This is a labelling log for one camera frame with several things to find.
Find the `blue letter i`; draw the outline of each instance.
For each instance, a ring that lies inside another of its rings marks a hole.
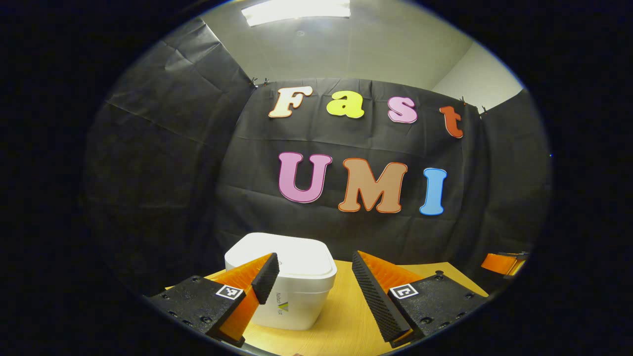
[[[442,186],[446,171],[438,168],[427,168],[424,170],[427,178],[427,199],[420,207],[420,213],[424,215],[440,215],[444,212],[442,207]]]

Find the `pink letter u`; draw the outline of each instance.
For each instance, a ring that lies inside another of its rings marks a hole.
[[[327,155],[311,155],[310,162],[314,164],[312,170],[312,183],[306,191],[297,189],[294,180],[297,174],[297,166],[303,161],[303,156],[296,152],[283,152],[279,155],[281,170],[279,171],[279,191],[288,200],[297,203],[311,203],[317,200],[323,192],[325,182],[325,169],[332,163],[332,157]]]

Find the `fluorescent light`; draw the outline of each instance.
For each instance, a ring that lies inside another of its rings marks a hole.
[[[242,10],[249,26],[289,18],[349,17],[349,0],[270,0]]]

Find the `white wall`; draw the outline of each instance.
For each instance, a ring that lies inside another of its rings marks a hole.
[[[479,43],[473,42],[464,57],[444,76],[432,91],[464,100],[479,112],[510,99],[523,85],[506,67]]]

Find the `wooden table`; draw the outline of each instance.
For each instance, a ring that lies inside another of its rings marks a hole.
[[[393,350],[382,340],[365,297],[352,272],[352,263],[335,261],[338,268],[334,287],[314,326],[305,331],[274,329],[250,323],[244,332],[246,343],[280,356],[376,356]],[[488,294],[448,262],[402,267],[430,277],[444,275],[482,296]],[[211,279],[224,270],[206,276]]]

